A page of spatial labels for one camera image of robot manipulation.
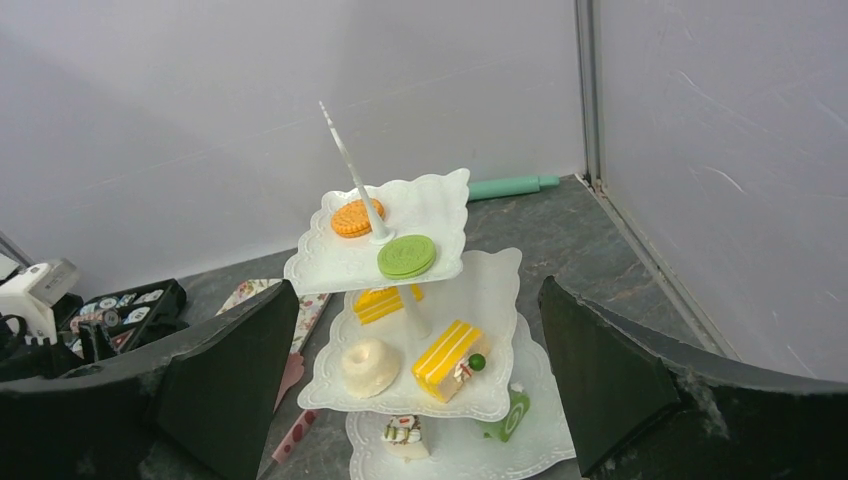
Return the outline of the yellow wedge cake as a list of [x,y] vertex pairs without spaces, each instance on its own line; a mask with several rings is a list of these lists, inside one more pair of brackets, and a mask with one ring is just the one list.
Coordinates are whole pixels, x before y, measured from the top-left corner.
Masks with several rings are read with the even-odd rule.
[[404,303],[397,287],[366,289],[356,298],[352,307],[362,325],[373,323],[403,308]]

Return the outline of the green macaron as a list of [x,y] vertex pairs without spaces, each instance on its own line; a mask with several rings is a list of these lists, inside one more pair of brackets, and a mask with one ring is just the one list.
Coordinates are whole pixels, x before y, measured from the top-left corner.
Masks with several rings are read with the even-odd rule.
[[407,279],[429,270],[436,257],[436,246],[430,237],[405,235],[394,238],[380,249],[377,266],[386,278]]

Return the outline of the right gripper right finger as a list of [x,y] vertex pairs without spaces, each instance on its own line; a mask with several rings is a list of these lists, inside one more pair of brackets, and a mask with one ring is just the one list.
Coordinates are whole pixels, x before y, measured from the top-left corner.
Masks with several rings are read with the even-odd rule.
[[544,280],[538,295],[586,479],[843,479],[847,386],[764,369]]

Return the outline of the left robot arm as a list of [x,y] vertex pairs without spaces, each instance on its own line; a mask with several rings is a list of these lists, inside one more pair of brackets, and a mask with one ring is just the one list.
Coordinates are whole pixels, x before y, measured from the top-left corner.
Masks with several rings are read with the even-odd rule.
[[26,321],[19,315],[1,316],[1,381],[33,377],[58,378],[87,362],[64,343],[28,345]]

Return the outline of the yellow cube cake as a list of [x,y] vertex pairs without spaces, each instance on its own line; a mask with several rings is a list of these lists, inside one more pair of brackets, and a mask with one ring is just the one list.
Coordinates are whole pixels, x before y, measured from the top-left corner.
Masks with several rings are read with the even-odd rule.
[[475,374],[487,366],[491,347],[487,334],[455,320],[411,367],[417,385],[441,403],[448,403]]

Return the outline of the orange macaron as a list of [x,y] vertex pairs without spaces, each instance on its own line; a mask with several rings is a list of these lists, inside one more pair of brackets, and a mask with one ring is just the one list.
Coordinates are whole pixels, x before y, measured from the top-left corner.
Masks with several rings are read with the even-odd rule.
[[356,238],[371,231],[367,209],[362,199],[348,202],[336,210],[330,225],[332,230],[343,238]]

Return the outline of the white three-tier cake stand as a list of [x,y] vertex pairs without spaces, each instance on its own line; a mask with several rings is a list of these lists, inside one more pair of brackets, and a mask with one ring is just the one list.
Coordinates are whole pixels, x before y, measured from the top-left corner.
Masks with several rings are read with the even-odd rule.
[[[526,479],[575,457],[550,361],[516,307],[520,250],[487,253],[465,247],[468,184],[469,171],[460,168],[327,192],[285,264],[284,276],[298,294],[343,297],[298,402],[305,409],[346,414],[354,479]],[[371,231],[343,238],[332,230],[331,217],[357,199],[365,203]],[[416,277],[384,277],[377,266],[380,249],[414,234],[434,241],[434,264]],[[362,325],[354,301],[366,289],[383,287],[397,287],[404,308]],[[411,367],[455,320],[482,329],[491,350],[486,368],[441,403],[418,387]],[[395,347],[402,366],[387,389],[359,399],[345,389],[341,360],[348,347],[367,337]],[[484,438],[478,421],[506,416],[510,388],[523,389],[531,409],[508,442]],[[422,460],[395,457],[381,441],[391,416],[409,414],[420,417],[427,436],[430,456]]]

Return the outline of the white decorated cake slice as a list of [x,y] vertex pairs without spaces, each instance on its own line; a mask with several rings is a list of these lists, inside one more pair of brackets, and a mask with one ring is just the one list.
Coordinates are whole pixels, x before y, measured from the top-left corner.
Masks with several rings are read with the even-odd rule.
[[381,441],[391,455],[405,461],[430,456],[427,436],[418,415],[391,416],[382,430]]

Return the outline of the cream dome cake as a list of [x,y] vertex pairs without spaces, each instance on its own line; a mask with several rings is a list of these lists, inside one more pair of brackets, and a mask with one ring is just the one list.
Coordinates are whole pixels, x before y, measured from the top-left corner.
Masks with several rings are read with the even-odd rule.
[[379,395],[394,382],[402,355],[383,340],[367,337],[344,351],[341,366],[347,393],[366,399]]

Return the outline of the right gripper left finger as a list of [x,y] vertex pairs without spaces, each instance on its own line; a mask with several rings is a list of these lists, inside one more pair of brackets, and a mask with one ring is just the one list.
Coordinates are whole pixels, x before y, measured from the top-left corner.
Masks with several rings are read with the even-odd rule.
[[299,313],[283,281],[170,336],[1,386],[5,479],[253,479]]

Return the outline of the green cake piece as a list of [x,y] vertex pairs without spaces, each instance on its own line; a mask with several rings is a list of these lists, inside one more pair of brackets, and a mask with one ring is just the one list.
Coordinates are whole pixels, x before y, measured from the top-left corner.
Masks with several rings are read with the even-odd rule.
[[523,389],[510,388],[509,398],[510,409],[505,417],[493,422],[478,421],[484,438],[508,442],[531,409],[530,397]]

